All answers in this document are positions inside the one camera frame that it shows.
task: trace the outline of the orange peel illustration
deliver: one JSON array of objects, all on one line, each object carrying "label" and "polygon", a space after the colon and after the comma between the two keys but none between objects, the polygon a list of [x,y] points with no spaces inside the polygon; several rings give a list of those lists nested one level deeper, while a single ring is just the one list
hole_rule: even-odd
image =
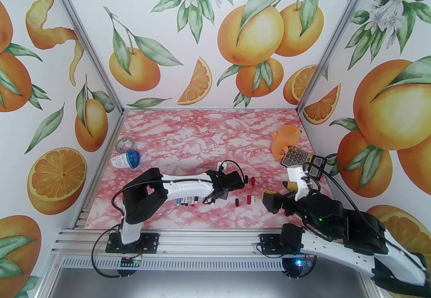
[{"label": "orange peel illustration", "polygon": [[57,44],[63,44],[67,40],[75,41],[74,57],[69,66],[69,79],[76,86],[74,73],[80,61],[84,49],[82,48],[75,32],[65,27],[44,29],[43,25],[48,17],[48,11],[54,4],[54,0],[37,0],[26,13],[26,27],[28,35],[38,49],[51,49]]}]

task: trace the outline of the calculator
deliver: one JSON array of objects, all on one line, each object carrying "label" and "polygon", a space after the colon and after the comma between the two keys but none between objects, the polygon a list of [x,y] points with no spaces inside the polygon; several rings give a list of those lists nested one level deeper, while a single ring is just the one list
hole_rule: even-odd
[{"label": "calculator", "polygon": [[313,157],[313,154],[310,152],[301,150],[300,148],[296,146],[289,145],[288,151],[284,155],[283,159],[281,160],[282,166],[289,167],[293,165],[302,165],[306,161],[311,161],[311,158]]}]

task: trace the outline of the orange illustration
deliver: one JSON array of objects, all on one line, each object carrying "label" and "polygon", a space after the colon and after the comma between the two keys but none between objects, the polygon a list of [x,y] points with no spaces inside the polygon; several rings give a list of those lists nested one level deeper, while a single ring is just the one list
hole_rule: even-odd
[{"label": "orange illustration", "polygon": [[75,149],[61,147],[48,151],[28,173],[28,198],[40,213],[61,213],[79,197],[86,175],[85,158]]},{"label": "orange illustration", "polygon": [[387,189],[392,179],[392,160],[389,151],[385,150],[382,153],[373,178],[364,186],[359,186],[363,167],[345,170],[352,159],[369,144],[360,131],[346,134],[338,146],[337,163],[343,181],[354,193],[365,198],[374,198]]},{"label": "orange illustration", "polygon": [[388,150],[406,149],[431,134],[431,86],[401,84],[374,97],[411,61],[391,60],[371,70],[359,84],[353,110],[364,137]]},{"label": "orange illustration", "polygon": [[236,78],[238,90],[249,97],[261,97],[268,95],[279,87],[284,75],[283,66],[273,58],[268,59],[268,64],[272,71],[272,85],[270,89],[268,89],[265,80],[262,80],[259,87],[253,92],[253,81],[257,68],[256,65],[253,65],[243,66],[238,72]]},{"label": "orange illustration", "polygon": [[76,85],[74,72],[80,61],[84,50],[72,29],[56,27],[44,29],[48,11],[54,4],[54,0],[35,1],[26,14],[26,27],[28,35],[34,46],[38,49],[50,49],[57,44],[65,43],[67,40],[75,41],[74,57],[69,66],[69,79],[73,86]]},{"label": "orange illustration", "polygon": [[408,178],[431,195],[431,135],[416,146],[398,150],[398,158]]},{"label": "orange illustration", "polygon": [[12,87],[6,88],[0,84],[0,94],[3,103],[0,103],[0,112],[12,112],[22,107],[31,94],[31,80],[25,66],[16,57],[8,52],[0,53],[0,69],[12,81]]},{"label": "orange illustration", "polygon": [[267,60],[283,37],[283,19],[273,6],[268,6],[244,26],[238,43],[244,5],[231,11],[220,25],[217,44],[220,54],[230,63],[257,65]]},{"label": "orange illustration", "polygon": [[316,65],[308,65],[292,74],[283,88],[283,97],[290,104],[298,104],[302,94],[314,73]]},{"label": "orange illustration", "polygon": [[3,52],[12,41],[12,22],[5,7],[0,2],[0,52]]},{"label": "orange illustration", "polygon": [[301,35],[301,5],[297,9],[296,3],[293,3],[280,11],[280,15],[285,25],[285,31],[280,45],[275,50],[275,53],[283,57],[293,57],[299,55],[309,49],[319,38],[323,29],[323,13],[320,7],[317,6],[314,19]]},{"label": "orange illustration", "polygon": [[199,57],[196,62],[189,85],[178,99],[180,106],[189,106],[203,100],[212,86],[212,74],[208,64]]},{"label": "orange illustration", "polygon": [[33,219],[24,215],[0,219],[0,240],[17,236],[20,236],[23,245],[6,254],[4,258],[14,264],[9,262],[9,270],[17,266],[19,272],[8,277],[0,276],[0,297],[2,298],[15,297],[26,283],[39,256],[41,234],[39,226]]},{"label": "orange illustration", "polygon": [[[408,252],[418,252],[425,256],[427,267],[431,266],[431,234],[414,216],[398,207],[380,204],[371,207],[367,213],[378,218]],[[411,298],[389,292],[395,298]]]},{"label": "orange illustration", "polygon": [[341,83],[328,92],[321,100],[306,106],[305,119],[311,124],[322,124],[331,117],[340,98]]},{"label": "orange illustration", "polygon": [[80,120],[75,119],[75,135],[80,146],[88,152],[100,149],[108,133],[108,117],[102,104],[94,99],[86,101],[85,119],[88,130]]},{"label": "orange illustration", "polygon": [[115,53],[109,58],[109,70],[124,87],[134,91],[148,91],[154,89],[160,82],[160,69],[157,63],[147,58],[142,52],[128,47],[130,53],[129,72],[121,67]]}]

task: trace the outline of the pink marble surface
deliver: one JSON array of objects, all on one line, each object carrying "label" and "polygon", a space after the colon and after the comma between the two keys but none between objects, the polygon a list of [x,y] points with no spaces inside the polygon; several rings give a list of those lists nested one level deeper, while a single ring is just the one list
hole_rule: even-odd
[{"label": "pink marble surface", "polygon": [[[281,227],[294,222],[282,212],[268,213],[261,202],[262,189],[281,193],[287,190],[286,168],[274,161],[271,153],[271,132],[284,124],[295,124],[302,131],[298,147],[313,152],[294,109],[149,109],[129,111],[118,139],[131,137],[141,156],[138,168],[116,169],[107,166],[87,219],[86,229],[108,229],[120,222],[120,213],[111,206],[111,198],[125,184],[150,167],[162,174],[195,175],[216,169],[225,159],[236,161],[245,175],[256,178],[256,185],[229,193],[227,200],[215,204],[199,203],[191,207],[165,202],[144,223],[147,229],[208,229]],[[118,153],[114,150],[111,157]],[[228,163],[227,172],[236,170]],[[332,196],[324,179],[322,192]],[[255,203],[246,204],[246,196],[254,195]],[[240,207],[235,207],[235,199]],[[121,195],[117,204],[123,207]]]}]

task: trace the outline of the blue lid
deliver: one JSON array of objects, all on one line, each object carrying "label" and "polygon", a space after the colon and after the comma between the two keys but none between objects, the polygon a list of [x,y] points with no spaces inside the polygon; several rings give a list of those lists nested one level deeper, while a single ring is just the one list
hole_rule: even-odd
[{"label": "blue lid", "polygon": [[128,150],[126,152],[127,162],[132,169],[135,169],[139,165],[140,156],[136,150]]}]

